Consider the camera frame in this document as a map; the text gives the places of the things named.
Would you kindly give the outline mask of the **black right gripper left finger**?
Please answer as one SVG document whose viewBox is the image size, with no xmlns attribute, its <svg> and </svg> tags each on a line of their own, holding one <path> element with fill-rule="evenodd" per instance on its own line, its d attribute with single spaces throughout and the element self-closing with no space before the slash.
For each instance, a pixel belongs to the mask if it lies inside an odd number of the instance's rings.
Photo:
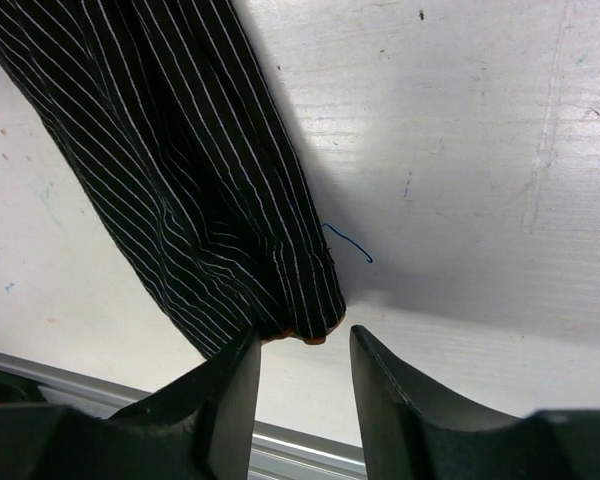
<svg viewBox="0 0 600 480">
<path fill-rule="evenodd" d="M 0 404 L 0 479 L 245 479 L 243 445 L 209 446 L 198 415 L 237 380 L 258 392 L 252 329 L 170 384 L 102 419 L 75 407 Z"/>
</svg>

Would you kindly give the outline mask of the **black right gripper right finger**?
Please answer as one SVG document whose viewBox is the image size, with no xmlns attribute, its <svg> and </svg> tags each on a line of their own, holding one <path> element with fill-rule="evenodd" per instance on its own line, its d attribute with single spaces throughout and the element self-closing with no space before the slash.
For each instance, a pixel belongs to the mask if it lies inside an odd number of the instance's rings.
<svg viewBox="0 0 600 480">
<path fill-rule="evenodd" d="M 600 479 L 600 410 L 517 418 L 475 402 L 350 332 L 351 372 L 370 479 Z"/>
</svg>

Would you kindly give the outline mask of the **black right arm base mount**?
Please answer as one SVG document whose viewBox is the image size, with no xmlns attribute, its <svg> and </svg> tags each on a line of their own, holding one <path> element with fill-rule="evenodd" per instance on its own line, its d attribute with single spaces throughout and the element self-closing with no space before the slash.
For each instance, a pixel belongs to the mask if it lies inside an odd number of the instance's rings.
<svg viewBox="0 0 600 480">
<path fill-rule="evenodd" d="M 0 404 L 45 401 L 35 381 L 0 370 Z"/>
</svg>

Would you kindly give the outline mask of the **black striped underwear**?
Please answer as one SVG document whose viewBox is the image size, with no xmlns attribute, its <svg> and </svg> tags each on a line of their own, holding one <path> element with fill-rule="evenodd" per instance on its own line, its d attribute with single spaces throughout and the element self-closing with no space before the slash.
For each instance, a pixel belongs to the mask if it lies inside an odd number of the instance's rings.
<svg viewBox="0 0 600 480">
<path fill-rule="evenodd" d="M 345 315 L 299 156 L 230 1 L 0 1 L 0 66 L 210 358 Z"/>
</svg>

